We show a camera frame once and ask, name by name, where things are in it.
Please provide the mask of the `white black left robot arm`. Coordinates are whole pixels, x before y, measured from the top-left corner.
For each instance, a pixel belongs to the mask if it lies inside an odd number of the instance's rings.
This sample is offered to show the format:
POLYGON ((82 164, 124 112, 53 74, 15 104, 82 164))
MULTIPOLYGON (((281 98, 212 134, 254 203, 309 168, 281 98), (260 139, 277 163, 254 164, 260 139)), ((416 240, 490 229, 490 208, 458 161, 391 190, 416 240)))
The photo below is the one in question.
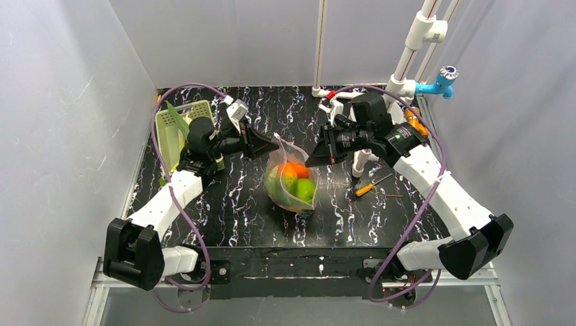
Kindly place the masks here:
POLYGON ((114 219, 107 227, 103 273, 149 291, 162 278, 194 271, 198 252, 187 247, 163 248, 161 239, 184 208, 199 197, 217 172, 217 159, 242 153, 254 160, 279 148, 243 117, 229 118, 216 128, 207 117, 193 120, 176 170, 142 208, 127 219, 114 219))

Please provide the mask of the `clear zip top bag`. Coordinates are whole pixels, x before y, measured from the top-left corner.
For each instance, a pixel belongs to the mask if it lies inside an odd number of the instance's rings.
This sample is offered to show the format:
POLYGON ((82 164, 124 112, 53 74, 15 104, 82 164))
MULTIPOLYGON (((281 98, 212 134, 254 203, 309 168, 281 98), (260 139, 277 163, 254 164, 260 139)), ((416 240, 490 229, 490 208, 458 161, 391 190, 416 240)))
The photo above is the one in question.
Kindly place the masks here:
POLYGON ((274 134, 279 148, 269 153, 264 176, 268 197, 277 206, 294 213, 313 211, 319 200, 319 172, 305 166, 308 154, 274 134))

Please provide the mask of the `pale green cabbage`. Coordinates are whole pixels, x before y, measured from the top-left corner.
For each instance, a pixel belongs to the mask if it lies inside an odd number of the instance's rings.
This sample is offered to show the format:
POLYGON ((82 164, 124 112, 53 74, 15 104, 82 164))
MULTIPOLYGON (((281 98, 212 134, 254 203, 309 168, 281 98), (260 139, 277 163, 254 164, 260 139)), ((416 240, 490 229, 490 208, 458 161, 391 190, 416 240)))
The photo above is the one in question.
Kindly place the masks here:
POLYGON ((276 178, 277 171, 278 166, 275 166, 274 168, 269 170, 265 176, 264 183, 269 197, 276 203, 278 202, 283 203, 285 201, 285 198, 283 195, 281 185, 276 178))

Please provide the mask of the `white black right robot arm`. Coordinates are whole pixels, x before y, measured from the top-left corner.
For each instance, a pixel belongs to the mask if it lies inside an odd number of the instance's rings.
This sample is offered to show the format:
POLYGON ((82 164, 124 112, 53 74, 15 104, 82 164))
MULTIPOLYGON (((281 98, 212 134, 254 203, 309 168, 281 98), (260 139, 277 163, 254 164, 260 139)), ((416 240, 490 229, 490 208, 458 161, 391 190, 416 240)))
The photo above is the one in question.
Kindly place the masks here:
POLYGON ((306 159, 307 167, 341 163, 349 153, 370 150, 424 196, 448 229, 440 240, 401 240, 378 274, 446 270, 466 280, 499 256, 514 228, 506 215, 496 216, 475 201, 450 175, 423 133, 409 122, 394 124, 384 97, 375 92, 351 100, 354 118, 342 115, 342 103, 330 92, 319 108, 330 115, 306 159))

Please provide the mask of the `yellow green mango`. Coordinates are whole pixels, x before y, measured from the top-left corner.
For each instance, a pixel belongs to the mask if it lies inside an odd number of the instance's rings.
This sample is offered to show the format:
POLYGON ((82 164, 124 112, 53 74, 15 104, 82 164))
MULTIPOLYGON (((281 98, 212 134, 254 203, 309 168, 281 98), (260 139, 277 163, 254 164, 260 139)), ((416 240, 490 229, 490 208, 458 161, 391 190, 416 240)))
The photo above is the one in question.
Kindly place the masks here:
POLYGON ((285 189, 292 196, 295 196, 298 178, 294 173, 290 162, 278 165, 276 178, 280 184, 284 183, 285 189))

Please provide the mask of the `orange fruit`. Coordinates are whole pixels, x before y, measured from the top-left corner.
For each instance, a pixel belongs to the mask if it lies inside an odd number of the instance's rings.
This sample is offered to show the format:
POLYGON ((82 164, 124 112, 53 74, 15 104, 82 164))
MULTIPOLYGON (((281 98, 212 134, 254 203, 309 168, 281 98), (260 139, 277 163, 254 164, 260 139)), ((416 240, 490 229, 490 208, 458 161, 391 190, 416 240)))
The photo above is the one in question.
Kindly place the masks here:
POLYGON ((306 168, 304 165, 298 164, 296 162, 291 163, 292 169, 296 174, 298 179, 309 179, 310 172, 309 169, 306 168))

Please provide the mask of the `green apple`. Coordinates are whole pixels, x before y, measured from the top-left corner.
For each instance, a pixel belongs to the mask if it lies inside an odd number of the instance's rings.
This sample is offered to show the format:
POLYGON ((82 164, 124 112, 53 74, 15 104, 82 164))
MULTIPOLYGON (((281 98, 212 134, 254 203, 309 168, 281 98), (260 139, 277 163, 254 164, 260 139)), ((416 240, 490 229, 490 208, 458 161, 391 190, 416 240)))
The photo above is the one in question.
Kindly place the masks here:
POLYGON ((306 202, 312 204, 316 185, 310 179, 298 179, 295 196, 306 202))

